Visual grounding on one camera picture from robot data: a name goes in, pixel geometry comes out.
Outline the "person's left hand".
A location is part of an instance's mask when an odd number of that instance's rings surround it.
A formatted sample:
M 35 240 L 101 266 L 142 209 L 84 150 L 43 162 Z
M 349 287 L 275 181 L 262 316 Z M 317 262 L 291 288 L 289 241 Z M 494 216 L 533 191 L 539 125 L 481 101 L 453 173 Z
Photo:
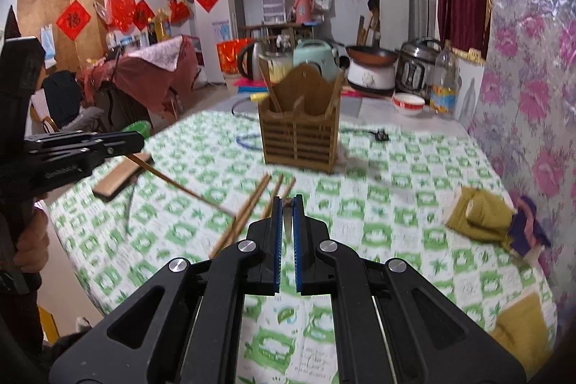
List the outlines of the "person's left hand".
M 34 208 L 32 219 L 15 245 L 14 263 L 23 273 L 39 273 L 49 259 L 48 216 L 41 208 Z

